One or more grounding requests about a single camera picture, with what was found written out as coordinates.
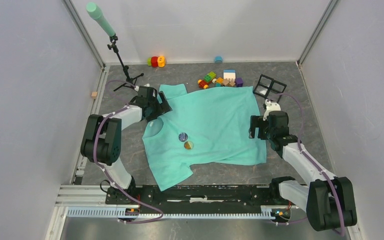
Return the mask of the teal t-shirt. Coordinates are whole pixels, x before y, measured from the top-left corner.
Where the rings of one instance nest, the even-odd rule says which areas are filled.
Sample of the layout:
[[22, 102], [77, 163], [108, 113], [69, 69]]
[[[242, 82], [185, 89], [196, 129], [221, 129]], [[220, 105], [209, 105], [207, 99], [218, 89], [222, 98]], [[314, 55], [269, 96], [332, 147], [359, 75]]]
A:
[[[189, 178], [192, 165], [222, 163], [253, 166], [267, 161], [264, 141], [249, 138], [250, 117], [260, 110], [250, 86], [212, 87], [187, 92], [184, 84], [166, 85], [172, 111], [149, 122], [142, 136], [149, 168], [161, 191]], [[184, 148], [186, 133], [193, 149]]]

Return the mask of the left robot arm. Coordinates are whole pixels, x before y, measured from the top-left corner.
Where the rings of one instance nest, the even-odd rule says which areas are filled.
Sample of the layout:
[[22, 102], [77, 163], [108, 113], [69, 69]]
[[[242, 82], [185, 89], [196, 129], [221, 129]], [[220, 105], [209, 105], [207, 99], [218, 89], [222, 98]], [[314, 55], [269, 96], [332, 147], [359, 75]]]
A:
[[131, 186], [134, 178], [121, 160], [122, 131], [172, 110], [163, 91], [149, 86], [139, 86], [137, 90], [137, 95], [121, 109], [106, 115], [91, 114], [80, 145], [80, 154], [102, 170], [112, 187], [119, 188], [117, 196], [125, 204], [136, 200], [137, 190]]

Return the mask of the yellow landscape brooch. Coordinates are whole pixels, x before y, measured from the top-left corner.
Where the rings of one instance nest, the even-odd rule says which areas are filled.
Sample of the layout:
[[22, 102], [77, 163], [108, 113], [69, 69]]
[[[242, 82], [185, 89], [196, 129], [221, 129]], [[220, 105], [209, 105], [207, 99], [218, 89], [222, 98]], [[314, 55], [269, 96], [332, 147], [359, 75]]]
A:
[[192, 150], [193, 148], [194, 148], [194, 143], [192, 142], [192, 141], [186, 141], [185, 143], [184, 143], [184, 148], [186, 149], [186, 150]]

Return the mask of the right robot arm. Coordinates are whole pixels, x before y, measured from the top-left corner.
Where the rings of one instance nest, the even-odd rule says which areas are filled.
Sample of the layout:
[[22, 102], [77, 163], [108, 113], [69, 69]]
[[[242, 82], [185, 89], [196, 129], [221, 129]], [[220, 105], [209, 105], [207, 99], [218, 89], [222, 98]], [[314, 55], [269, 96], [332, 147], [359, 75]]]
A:
[[342, 234], [358, 222], [354, 189], [347, 177], [338, 177], [323, 167], [306, 150], [301, 140], [290, 134], [289, 116], [273, 110], [264, 116], [250, 117], [249, 137], [269, 142], [270, 147], [289, 163], [305, 185], [292, 177], [271, 182], [269, 199], [275, 204], [288, 200], [305, 211], [315, 231], [335, 230]]

